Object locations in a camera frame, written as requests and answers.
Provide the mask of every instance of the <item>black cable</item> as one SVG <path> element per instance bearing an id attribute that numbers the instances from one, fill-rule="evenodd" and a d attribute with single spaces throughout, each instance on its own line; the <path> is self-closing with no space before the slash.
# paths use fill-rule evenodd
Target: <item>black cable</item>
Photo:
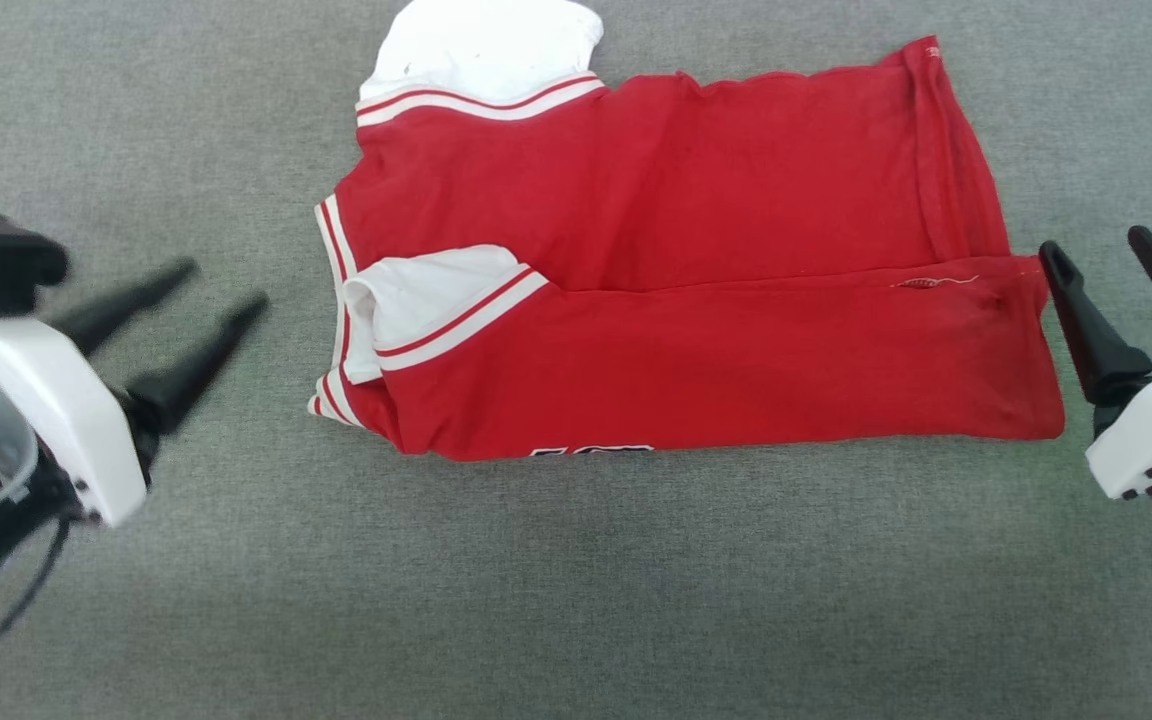
<path id="1" fill-rule="evenodd" d="M 38 568 L 38 574 L 29 582 L 29 588 L 26 588 L 24 594 L 20 597 L 20 600 L 12 607 L 12 611 L 0 621 L 0 639 L 17 623 L 20 616 L 24 615 L 29 606 L 33 605 L 41 585 L 47 582 L 51 571 L 56 568 L 56 561 L 60 560 L 60 552 L 65 550 L 65 541 L 69 539 L 69 524 L 71 522 L 69 518 L 60 518 L 56 523 L 56 533 L 55 537 L 51 538 L 51 545 L 47 547 L 47 556 L 41 561 L 41 568 Z"/>

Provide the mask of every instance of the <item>garment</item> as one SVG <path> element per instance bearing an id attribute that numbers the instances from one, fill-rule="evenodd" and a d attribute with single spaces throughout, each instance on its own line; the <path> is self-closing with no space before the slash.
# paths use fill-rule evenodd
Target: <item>garment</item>
<path id="1" fill-rule="evenodd" d="M 564 291 L 500 247 L 349 279 L 381 381 L 343 401 L 402 452 L 455 460 L 1060 432 L 1043 273 L 1020 258 Z"/>

